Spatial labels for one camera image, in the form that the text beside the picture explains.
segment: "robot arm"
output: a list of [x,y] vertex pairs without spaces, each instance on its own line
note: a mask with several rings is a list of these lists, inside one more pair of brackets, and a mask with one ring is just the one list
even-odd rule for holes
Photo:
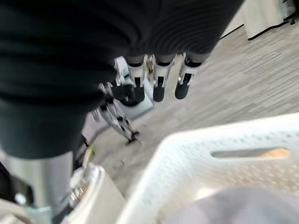
[[[16,200],[33,223],[58,224],[68,212],[72,151],[86,114],[103,104],[98,84],[115,81],[111,61],[125,57],[140,100],[144,54],[155,54],[157,65],[167,67],[159,56],[186,52],[176,90],[183,98],[241,3],[1,1],[0,144],[8,154]],[[156,88],[163,88],[168,68],[159,69]]]

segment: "plastic basket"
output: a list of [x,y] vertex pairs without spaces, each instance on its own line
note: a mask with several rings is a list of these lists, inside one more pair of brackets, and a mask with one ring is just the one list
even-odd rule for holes
[[[290,155],[250,154],[274,148],[288,149]],[[227,151],[239,157],[212,156]],[[158,147],[117,224],[163,223],[185,205],[234,186],[297,193],[298,162],[299,114],[173,134]]]

